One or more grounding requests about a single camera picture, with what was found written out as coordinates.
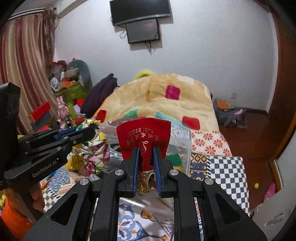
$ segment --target ceiling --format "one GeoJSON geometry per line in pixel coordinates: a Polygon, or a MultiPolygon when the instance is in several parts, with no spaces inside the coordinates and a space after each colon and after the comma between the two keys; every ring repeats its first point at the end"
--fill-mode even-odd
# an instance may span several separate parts
{"type": "Polygon", "coordinates": [[[14,12],[18,13],[21,11],[39,8],[39,7],[47,7],[49,5],[54,5],[58,0],[25,0],[14,12]]]}

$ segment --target dark purple clothing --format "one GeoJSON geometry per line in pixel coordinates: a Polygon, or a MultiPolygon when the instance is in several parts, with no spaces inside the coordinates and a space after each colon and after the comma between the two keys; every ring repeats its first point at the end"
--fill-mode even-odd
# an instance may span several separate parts
{"type": "Polygon", "coordinates": [[[85,98],[81,106],[80,112],[86,114],[87,118],[91,118],[97,109],[102,105],[103,101],[113,92],[117,87],[117,78],[114,74],[102,79],[93,87],[89,95],[85,98]]]}

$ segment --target floral fabric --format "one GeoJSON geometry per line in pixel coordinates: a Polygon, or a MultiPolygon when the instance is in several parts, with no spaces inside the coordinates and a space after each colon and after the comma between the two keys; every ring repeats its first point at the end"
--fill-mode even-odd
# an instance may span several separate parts
{"type": "MultiPolygon", "coordinates": [[[[76,130],[89,127],[91,124],[98,127],[100,121],[87,119],[76,130]]],[[[89,177],[90,174],[99,174],[105,163],[110,160],[106,135],[100,129],[96,129],[93,139],[74,146],[67,159],[66,167],[69,171],[78,171],[85,177],[89,177]]]]}
{"type": "Polygon", "coordinates": [[[151,212],[137,205],[122,203],[119,205],[117,241],[169,241],[173,233],[173,220],[172,211],[165,214],[151,212]]]}
{"type": "Polygon", "coordinates": [[[219,131],[191,130],[192,152],[201,155],[232,156],[229,145],[219,131]]]}

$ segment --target curtain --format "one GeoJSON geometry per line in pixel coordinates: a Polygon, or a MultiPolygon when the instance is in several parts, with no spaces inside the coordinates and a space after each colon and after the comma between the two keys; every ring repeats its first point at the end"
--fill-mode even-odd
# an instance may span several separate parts
{"type": "Polygon", "coordinates": [[[17,120],[19,134],[32,129],[28,114],[48,101],[57,116],[50,87],[50,63],[54,54],[54,10],[8,21],[0,35],[0,84],[11,82],[21,88],[17,120]]]}

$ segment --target checkered cushion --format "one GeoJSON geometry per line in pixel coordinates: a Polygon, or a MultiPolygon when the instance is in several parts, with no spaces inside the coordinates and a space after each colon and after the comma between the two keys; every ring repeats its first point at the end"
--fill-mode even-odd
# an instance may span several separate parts
{"type": "Polygon", "coordinates": [[[242,157],[207,156],[207,174],[246,212],[249,190],[242,157]]]}
{"type": "Polygon", "coordinates": [[[46,188],[44,193],[44,202],[45,207],[43,209],[44,212],[47,212],[61,197],[56,195],[51,188],[46,188]]]}

